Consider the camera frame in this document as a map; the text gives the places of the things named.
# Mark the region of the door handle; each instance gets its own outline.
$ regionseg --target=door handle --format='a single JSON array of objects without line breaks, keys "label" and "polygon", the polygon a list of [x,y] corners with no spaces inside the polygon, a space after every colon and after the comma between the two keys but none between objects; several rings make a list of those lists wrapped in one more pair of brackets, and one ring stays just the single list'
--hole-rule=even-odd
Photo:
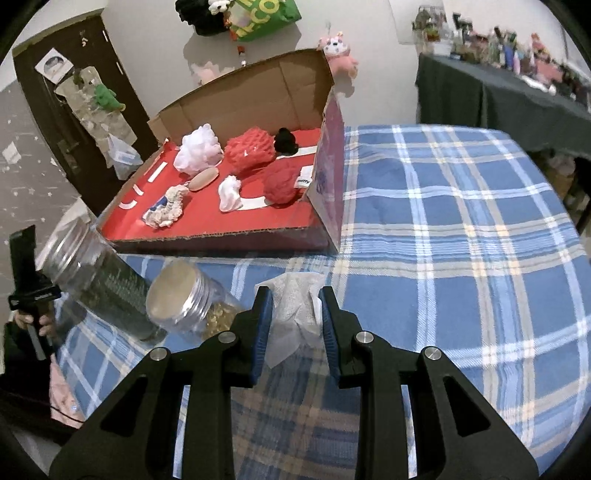
[{"label": "door handle", "polygon": [[78,145],[80,145],[80,142],[75,142],[72,145],[70,145],[70,144],[68,144],[68,142],[66,140],[60,140],[57,143],[57,148],[60,149],[60,152],[61,152],[62,156],[64,157],[64,160],[66,161],[66,163],[68,164],[68,167],[70,167],[70,170],[72,171],[72,174],[74,174],[74,175],[76,175],[77,173],[80,172],[80,166],[78,165],[78,162],[76,161],[76,159],[72,155],[72,151]]}]

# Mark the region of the small tag label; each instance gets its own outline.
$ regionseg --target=small tag label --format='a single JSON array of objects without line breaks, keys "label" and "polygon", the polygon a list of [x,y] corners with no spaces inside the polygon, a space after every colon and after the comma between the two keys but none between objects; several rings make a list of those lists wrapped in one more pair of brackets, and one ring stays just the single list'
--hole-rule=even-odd
[{"label": "small tag label", "polygon": [[308,165],[306,167],[302,167],[300,170],[300,176],[297,177],[295,180],[295,189],[306,189],[312,183],[312,171],[314,170],[314,165]]}]

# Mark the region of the brown door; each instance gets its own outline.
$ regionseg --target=brown door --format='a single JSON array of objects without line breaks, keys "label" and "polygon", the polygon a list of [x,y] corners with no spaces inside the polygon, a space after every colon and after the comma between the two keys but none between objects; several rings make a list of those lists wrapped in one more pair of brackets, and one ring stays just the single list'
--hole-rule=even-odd
[{"label": "brown door", "polygon": [[148,127],[148,115],[125,75],[100,16],[50,33],[15,56],[18,81],[43,137],[68,180],[98,215],[119,192],[123,182],[117,179],[113,168],[107,168],[95,140],[74,116],[65,98],[54,93],[56,85],[35,71],[35,65],[51,48],[70,60],[74,67],[96,68],[102,82],[126,105],[123,116],[138,138],[133,147],[143,160],[156,151],[158,144]]}]

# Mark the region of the white tissue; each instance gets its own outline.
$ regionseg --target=white tissue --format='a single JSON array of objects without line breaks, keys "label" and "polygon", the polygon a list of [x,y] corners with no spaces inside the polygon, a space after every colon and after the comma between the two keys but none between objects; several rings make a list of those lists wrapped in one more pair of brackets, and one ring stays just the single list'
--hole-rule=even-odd
[{"label": "white tissue", "polygon": [[220,196],[220,211],[231,212],[238,210],[242,206],[242,199],[240,198],[240,187],[242,182],[238,180],[234,175],[227,176],[220,186],[217,188],[217,192]]},{"label": "white tissue", "polygon": [[273,368],[296,352],[300,345],[321,348],[322,302],[318,298],[326,275],[284,273],[255,286],[273,293],[273,320],[267,342],[265,363]]}]

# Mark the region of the black plush toy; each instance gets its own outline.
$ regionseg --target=black plush toy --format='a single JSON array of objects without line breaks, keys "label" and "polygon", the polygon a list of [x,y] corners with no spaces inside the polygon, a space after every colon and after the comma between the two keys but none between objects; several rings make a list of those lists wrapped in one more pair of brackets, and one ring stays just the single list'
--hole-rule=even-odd
[{"label": "black plush toy", "polygon": [[210,37],[228,30],[223,15],[212,15],[207,0],[177,0],[175,8],[182,22],[195,27],[195,33]]},{"label": "black plush toy", "polygon": [[300,149],[296,143],[296,136],[287,128],[280,128],[275,135],[275,151],[281,155],[295,155]]}]

